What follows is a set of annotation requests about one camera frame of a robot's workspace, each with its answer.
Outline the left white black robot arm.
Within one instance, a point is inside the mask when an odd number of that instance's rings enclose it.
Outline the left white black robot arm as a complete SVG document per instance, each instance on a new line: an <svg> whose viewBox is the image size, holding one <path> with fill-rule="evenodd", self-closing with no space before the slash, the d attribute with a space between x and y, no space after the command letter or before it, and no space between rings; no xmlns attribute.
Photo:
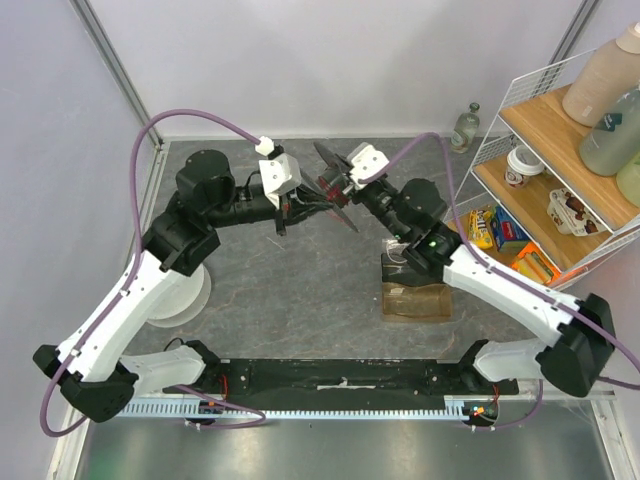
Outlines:
<svg viewBox="0 0 640 480"><path fill-rule="evenodd" d="M141 356L124 351L141 327L169 315L193 313L210 282L204 260L220 245L218 229L274 221L286 227L332 209L332 203L294 158L279 151L260 164L262 180L239 186L228 158L201 150L176 175L176 191L155 218L130 265L92 316L60 345L42 345L34 363L86 418L105 422L132 398L189 385L208 393L219 382L219 358L191 340L173 350Z"/></svg>

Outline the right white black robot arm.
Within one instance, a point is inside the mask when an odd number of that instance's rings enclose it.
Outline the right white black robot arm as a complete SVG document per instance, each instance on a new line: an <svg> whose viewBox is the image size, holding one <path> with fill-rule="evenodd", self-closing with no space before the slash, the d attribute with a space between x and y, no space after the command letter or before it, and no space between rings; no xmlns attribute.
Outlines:
<svg viewBox="0 0 640 480"><path fill-rule="evenodd" d="M503 380L540 379L573 397L590 393L614 351L606 300L551 290L467 246L442 222L447 205L431 181L411 179L402 189L386 178L357 185L328 169L319 183L338 207L363 205L404 244L401 255L417 274L473 294L533 333L528 341L477 342L471 360L457 371L465 391L477 394Z"/></svg>

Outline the dark grey cable spool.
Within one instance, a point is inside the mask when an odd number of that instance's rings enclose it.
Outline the dark grey cable spool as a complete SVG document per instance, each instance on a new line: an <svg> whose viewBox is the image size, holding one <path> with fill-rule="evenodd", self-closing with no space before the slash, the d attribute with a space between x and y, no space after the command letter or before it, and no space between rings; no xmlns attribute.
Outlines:
<svg viewBox="0 0 640 480"><path fill-rule="evenodd" d="M332 213L344 225L358 233L359 229L355 223L343 211L351 201L353 190L349 177L351 165L344 156L331 151L323 143L314 141L313 146L326 164L323 173L317 177L317 183L324 191L327 201L332 204Z"/></svg>

